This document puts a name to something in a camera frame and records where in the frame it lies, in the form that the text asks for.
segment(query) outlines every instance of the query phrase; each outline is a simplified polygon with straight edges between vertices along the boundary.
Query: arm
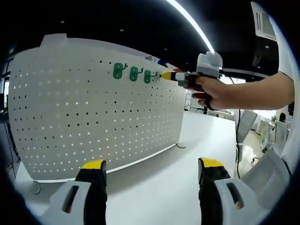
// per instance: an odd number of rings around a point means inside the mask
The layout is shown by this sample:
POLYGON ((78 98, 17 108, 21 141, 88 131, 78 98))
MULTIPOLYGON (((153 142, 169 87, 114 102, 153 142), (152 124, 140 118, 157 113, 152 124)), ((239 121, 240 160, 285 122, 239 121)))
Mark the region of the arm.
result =
MULTIPOLYGON (((282 72, 259 82, 243 84, 224 84, 220 81, 199 77, 198 84, 213 99, 211 106, 215 109, 280 109, 294 101, 293 80, 282 72)), ((204 104, 202 93, 193 94, 204 104)))

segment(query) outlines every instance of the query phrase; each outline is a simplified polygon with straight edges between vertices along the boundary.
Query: hand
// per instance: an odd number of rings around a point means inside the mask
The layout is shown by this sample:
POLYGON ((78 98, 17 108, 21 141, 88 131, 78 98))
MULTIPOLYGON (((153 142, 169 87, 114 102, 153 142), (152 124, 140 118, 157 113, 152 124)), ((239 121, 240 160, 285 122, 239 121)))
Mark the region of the hand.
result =
MULTIPOLYGON (((230 101, 232 98, 229 95, 230 85, 207 77, 197 78, 196 84, 199 86, 191 89, 211 95, 212 100, 210 101, 210 105, 213 109, 226 109, 231 105, 230 101)), ((192 98, 199 99, 198 103, 206 107, 204 93, 194 93, 192 98)))

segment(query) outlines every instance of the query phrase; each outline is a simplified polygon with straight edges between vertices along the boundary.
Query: forearm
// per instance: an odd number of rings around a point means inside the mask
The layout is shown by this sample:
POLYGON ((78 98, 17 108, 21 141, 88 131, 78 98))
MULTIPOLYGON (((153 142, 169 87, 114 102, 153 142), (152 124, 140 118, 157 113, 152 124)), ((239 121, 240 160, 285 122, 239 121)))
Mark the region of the forearm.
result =
POLYGON ((293 80, 279 72, 259 82, 228 85, 226 108, 280 109, 294 101, 293 80))

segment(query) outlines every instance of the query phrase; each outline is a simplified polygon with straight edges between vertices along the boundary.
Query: white sleeve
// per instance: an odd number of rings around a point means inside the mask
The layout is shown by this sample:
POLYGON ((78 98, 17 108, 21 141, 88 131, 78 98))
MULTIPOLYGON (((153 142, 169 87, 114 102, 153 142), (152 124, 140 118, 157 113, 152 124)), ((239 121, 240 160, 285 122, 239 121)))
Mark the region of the white sleeve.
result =
POLYGON ((279 54, 279 68, 278 71, 283 72, 287 76, 289 76, 291 79, 293 78, 292 74, 292 66, 290 61, 290 56, 288 53, 288 45, 287 41, 285 40, 285 37, 283 33, 281 32, 280 28, 277 26, 275 21, 269 16, 270 22, 272 24, 272 27, 274 29, 274 33, 277 40, 278 45, 278 54, 279 54))

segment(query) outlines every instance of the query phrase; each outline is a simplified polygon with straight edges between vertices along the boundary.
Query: desk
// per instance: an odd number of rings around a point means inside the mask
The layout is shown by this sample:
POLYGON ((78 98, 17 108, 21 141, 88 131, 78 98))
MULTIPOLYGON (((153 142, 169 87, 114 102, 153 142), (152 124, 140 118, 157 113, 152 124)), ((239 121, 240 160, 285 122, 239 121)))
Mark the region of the desk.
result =
MULTIPOLYGON (((235 124, 233 121, 184 112, 180 144, 144 162, 107 175, 108 225, 198 225, 198 158, 221 161, 233 176, 235 124)), ((30 194, 32 180, 22 167, 16 187, 29 208, 41 215, 51 194, 61 184, 39 184, 41 193, 30 194)))

